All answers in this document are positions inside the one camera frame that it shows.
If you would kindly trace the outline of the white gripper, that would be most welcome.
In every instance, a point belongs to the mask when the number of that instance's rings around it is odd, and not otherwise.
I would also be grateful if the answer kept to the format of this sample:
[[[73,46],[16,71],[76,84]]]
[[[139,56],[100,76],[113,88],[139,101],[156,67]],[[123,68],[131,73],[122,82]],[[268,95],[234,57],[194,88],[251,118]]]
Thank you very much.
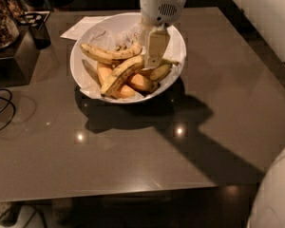
[[[145,47],[145,66],[159,65],[170,41],[166,28],[181,16],[186,0],[140,0],[142,20],[139,42]]]

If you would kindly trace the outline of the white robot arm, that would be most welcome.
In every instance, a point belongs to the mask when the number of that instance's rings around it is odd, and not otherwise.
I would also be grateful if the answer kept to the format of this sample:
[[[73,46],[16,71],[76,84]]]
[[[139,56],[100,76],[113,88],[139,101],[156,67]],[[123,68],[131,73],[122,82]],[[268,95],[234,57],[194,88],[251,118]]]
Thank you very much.
[[[140,0],[141,40],[145,48],[144,62],[157,67],[170,41],[168,28],[181,16],[186,0]]]

